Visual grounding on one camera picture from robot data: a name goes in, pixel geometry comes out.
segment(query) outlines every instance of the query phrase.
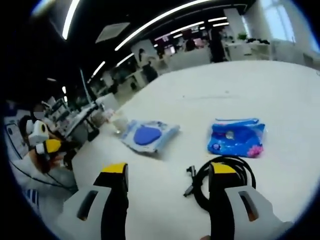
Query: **ceiling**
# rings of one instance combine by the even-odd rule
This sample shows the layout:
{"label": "ceiling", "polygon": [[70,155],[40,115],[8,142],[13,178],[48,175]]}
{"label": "ceiling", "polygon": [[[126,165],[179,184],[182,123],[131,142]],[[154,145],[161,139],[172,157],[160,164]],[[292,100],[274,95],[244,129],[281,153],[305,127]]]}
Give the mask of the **ceiling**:
{"label": "ceiling", "polygon": [[[189,24],[223,17],[223,7],[217,7],[221,5],[236,7],[243,14],[255,0],[212,0],[183,9],[156,22],[115,51],[121,41],[143,24],[188,2],[191,1],[162,1],[157,5],[145,0],[80,0],[68,38],[64,40],[61,36],[71,0],[56,0],[44,16],[32,21],[24,19],[23,25],[11,32],[6,50],[6,80],[12,88],[7,91],[7,98],[32,102],[46,99],[60,93],[61,86],[68,89],[81,85],[79,67],[89,79],[102,61],[106,64],[100,74],[126,57],[130,47],[141,39],[153,39]],[[117,37],[95,43],[105,26],[123,22],[130,25]]]}

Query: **white tabletop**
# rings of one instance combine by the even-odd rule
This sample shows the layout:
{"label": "white tabletop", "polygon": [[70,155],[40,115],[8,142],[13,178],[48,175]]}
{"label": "white tabletop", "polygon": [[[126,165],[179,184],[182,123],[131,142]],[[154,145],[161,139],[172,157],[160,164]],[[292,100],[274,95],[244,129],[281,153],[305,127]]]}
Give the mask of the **white tabletop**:
{"label": "white tabletop", "polygon": [[210,234],[210,217],[193,196],[186,168],[198,170],[215,118],[260,118],[266,124],[264,152],[245,160],[256,189],[282,221],[295,221],[319,183],[320,76],[300,65],[275,61],[208,64],[164,74],[122,106],[129,119],[179,124],[180,133],[158,159],[123,145],[107,124],[73,159],[79,187],[92,185],[103,166],[127,162],[130,240],[197,240]]}

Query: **wet wipes package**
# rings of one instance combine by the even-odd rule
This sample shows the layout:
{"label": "wet wipes package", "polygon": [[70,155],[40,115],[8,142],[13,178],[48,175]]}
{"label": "wet wipes package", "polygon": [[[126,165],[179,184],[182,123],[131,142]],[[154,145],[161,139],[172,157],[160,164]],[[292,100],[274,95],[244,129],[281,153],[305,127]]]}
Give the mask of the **wet wipes package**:
{"label": "wet wipes package", "polygon": [[258,118],[216,119],[207,145],[209,152],[257,158],[262,151],[265,124]]}
{"label": "wet wipes package", "polygon": [[166,143],[179,129],[179,125],[170,125],[161,121],[132,120],[120,139],[129,148],[139,153],[158,153],[164,149]]}

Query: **plastic bag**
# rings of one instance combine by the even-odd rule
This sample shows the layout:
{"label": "plastic bag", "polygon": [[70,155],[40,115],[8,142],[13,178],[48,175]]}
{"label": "plastic bag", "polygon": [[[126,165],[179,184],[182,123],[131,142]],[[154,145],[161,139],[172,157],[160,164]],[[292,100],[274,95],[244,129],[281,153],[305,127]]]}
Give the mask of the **plastic bag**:
{"label": "plastic bag", "polygon": [[265,124],[258,118],[216,119],[211,128],[207,149],[213,154],[256,158],[264,150]]}

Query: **air vent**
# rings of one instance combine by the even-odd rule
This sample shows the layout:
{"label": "air vent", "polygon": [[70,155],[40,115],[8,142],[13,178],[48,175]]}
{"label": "air vent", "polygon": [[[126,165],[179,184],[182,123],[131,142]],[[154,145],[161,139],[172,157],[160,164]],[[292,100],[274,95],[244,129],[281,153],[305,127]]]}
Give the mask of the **air vent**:
{"label": "air vent", "polygon": [[122,22],[116,23],[112,25],[107,25],[101,31],[99,37],[95,41],[95,43],[99,43],[108,39],[113,39],[118,36],[128,25],[130,22]]}

